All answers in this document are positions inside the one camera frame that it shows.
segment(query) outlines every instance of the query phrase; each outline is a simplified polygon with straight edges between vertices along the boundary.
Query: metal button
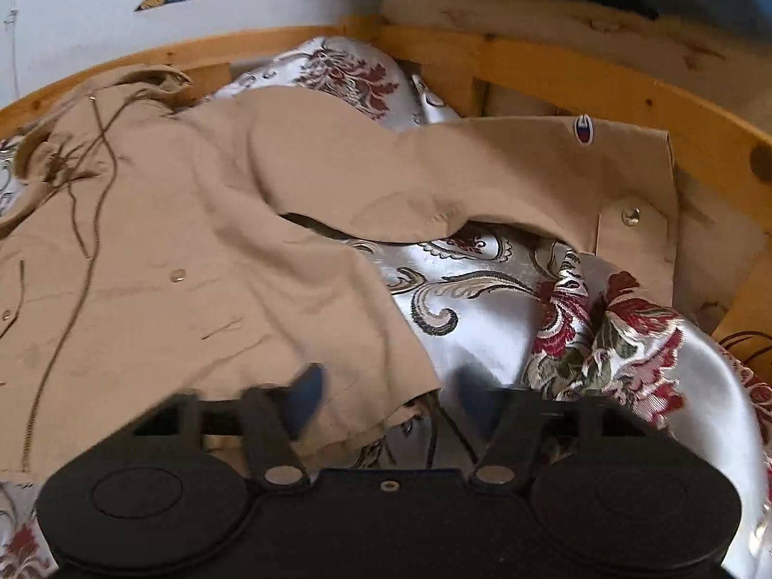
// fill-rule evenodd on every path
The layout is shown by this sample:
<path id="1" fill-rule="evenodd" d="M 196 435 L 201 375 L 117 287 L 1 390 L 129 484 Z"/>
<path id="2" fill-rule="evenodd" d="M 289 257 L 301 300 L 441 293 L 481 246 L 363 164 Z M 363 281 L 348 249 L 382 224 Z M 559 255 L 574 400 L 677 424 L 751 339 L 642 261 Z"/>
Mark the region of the metal button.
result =
<path id="1" fill-rule="evenodd" d="M 641 221 L 641 210 L 637 207 L 630 207 L 622 212 L 622 221 L 625 226 L 635 226 Z"/>
<path id="2" fill-rule="evenodd" d="M 384 492 L 396 492 L 399 489 L 399 483 L 396 481 L 383 481 L 381 490 Z"/>
<path id="3" fill-rule="evenodd" d="M 274 466 L 268 468 L 263 476 L 273 485 L 295 485 L 303 478 L 303 471 L 295 466 Z"/>
<path id="4" fill-rule="evenodd" d="M 507 466 L 483 466 L 477 471 L 476 476 L 483 483 L 503 485 L 515 478 L 515 473 Z"/>

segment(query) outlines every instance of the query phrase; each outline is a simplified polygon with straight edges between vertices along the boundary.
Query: wooden bed frame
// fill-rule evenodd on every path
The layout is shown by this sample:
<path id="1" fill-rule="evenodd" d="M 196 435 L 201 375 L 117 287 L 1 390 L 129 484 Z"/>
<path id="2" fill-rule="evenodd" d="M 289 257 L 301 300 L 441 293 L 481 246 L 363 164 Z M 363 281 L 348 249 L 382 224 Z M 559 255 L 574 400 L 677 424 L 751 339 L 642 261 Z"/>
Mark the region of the wooden bed frame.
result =
<path id="1" fill-rule="evenodd" d="M 184 70 L 193 101 L 233 79 L 231 63 L 275 55 L 319 35 L 372 43 L 391 57 L 420 65 L 427 84 L 463 116 L 481 115 L 485 83 L 540 98 L 571 114 L 588 113 L 670 133 L 675 163 L 735 209 L 772 233 L 772 137 L 737 115 L 634 69 L 556 45 L 454 30 L 385 24 L 376 16 L 349 17 L 337 26 L 243 30 L 169 44 L 80 71 L 0 110 L 0 138 L 8 137 L 82 81 L 121 65 L 165 64 Z M 772 308 L 759 289 L 772 290 L 763 267 L 751 272 L 714 337 L 754 325 L 772 332 Z"/>

